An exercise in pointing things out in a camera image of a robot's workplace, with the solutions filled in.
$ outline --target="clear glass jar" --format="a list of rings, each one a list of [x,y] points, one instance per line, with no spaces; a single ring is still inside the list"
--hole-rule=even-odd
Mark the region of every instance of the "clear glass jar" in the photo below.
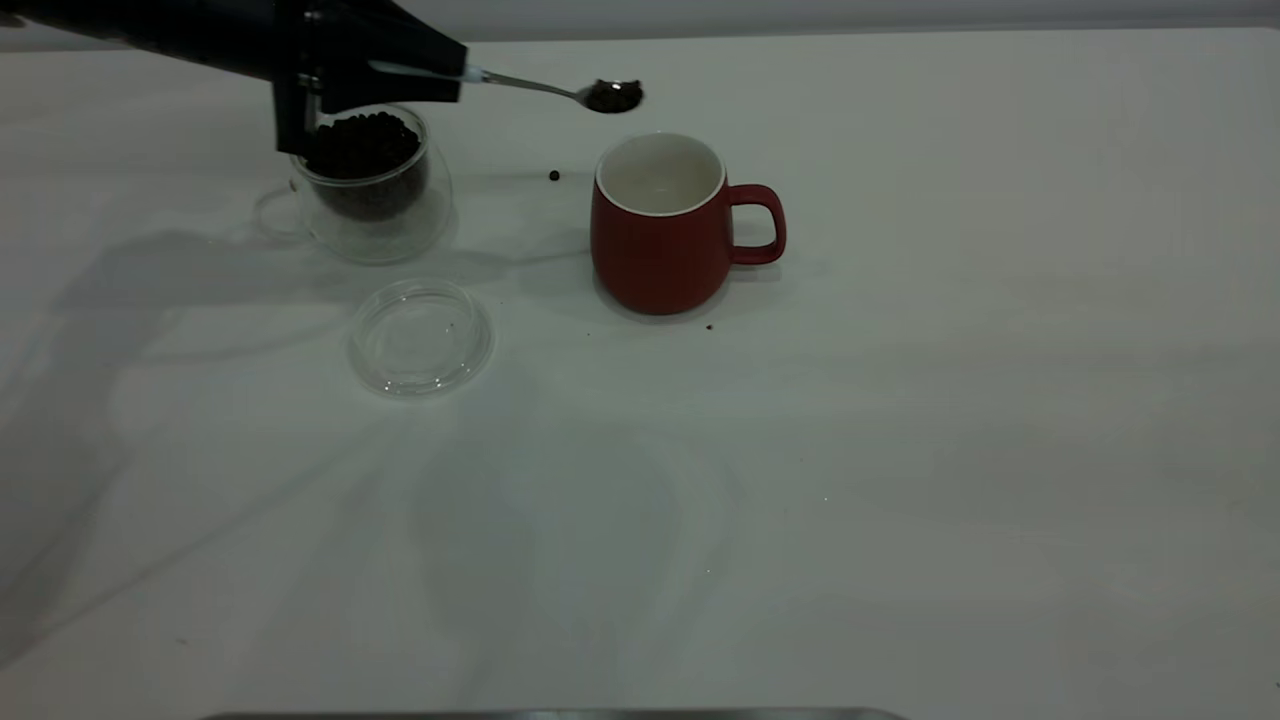
[[[302,224],[321,245],[353,263],[383,265],[407,260],[431,246],[449,220],[453,186],[449,168],[431,138],[426,120],[399,105],[369,105],[335,115],[389,113],[421,141],[417,152],[398,168],[369,178],[335,179],[307,169],[294,155],[289,188]]]

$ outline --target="spoon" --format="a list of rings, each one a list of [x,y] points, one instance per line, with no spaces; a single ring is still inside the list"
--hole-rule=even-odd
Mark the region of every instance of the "spoon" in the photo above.
[[[635,110],[640,101],[644,100],[644,90],[640,88],[640,81],[635,79],[631,82],[609,82],[598,79],[594,83],[579,90],[577,92],[571,92],[568,90],[562,90],[559,87],[545,85],[541,82],[532,82],[529,79],[521,79],[517,77],[500,76],[498,73],[490,73],[484,68],[477,68],[476,65],[467,65],[466,69],[458,77],[442,76],[439,73],[433,73],[431,70],[422,70],[419,68],[411,68],[408,65],[401,65],[397,63],[384,63],[383,60],[370,60],[369,67],[380,72],[390,73],[397,76],[417,76],[417,77],[434,77],[440,79],[452,79],[457,82],[472,82],[483,85],[504,85],[507,87],[522,87],[525,90],[536,90],[539,92],[550,92],[552,95],[559,95],[568,97],[577,102],[579,105],[586,108],[588,110],[594,110],[596,113],[617,114]]]

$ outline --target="red mug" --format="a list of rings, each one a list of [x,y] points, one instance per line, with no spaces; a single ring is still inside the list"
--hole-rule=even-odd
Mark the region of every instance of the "red mug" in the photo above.
[[[776,240],[733,245],[735,205],[763,205]],[[669,132],[614,145],[595,168],[591,261],[622,305],[652,315],[707,302],[730,265],[764,265],[787,247],[787,220],[763,184],[730,186],[724,163],[705,143]]]

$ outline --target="white tabletop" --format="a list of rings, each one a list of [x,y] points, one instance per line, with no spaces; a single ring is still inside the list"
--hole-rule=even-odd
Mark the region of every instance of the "white tabletop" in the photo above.
[[[1280,710],[1280,35],[474,60],[649,100],[422,106],[457,222],[376,269],[250,231],[265,85],[0,56],[0,717]],[[774,187],[791,242],[645,323],[595,288],[588,191],[654,128]],[[421,274],[498,346],[384,400],[346,320]]]

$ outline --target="white wall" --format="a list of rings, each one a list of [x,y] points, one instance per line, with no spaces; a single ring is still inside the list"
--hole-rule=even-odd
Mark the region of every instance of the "white wall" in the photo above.
[[[1280,0],[401,0],[463,41],[760,35],[952,26],[1224,24]],[[93,46],[49,28],[0,28],[0,50]]]

